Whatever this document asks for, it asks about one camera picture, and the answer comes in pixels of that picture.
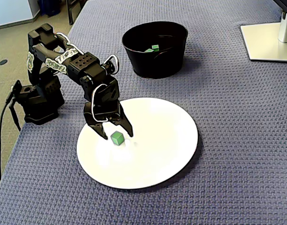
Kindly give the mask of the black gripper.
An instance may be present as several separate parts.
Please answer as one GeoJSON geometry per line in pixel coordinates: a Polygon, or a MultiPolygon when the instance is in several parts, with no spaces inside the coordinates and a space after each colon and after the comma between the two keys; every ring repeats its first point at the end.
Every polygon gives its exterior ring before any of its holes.
{"type": "Polygon", "coordinates": [[[108,140],[108,137],[103,128],[104,122],[115,122],[115,125],[121,126],[130,137],[134,136],[132,125],[124,114],[119,100],[94,105],[93,110],[91,110],[91,102],[87,102],[83,114],[88,126],[105,140],[108,140]]]}

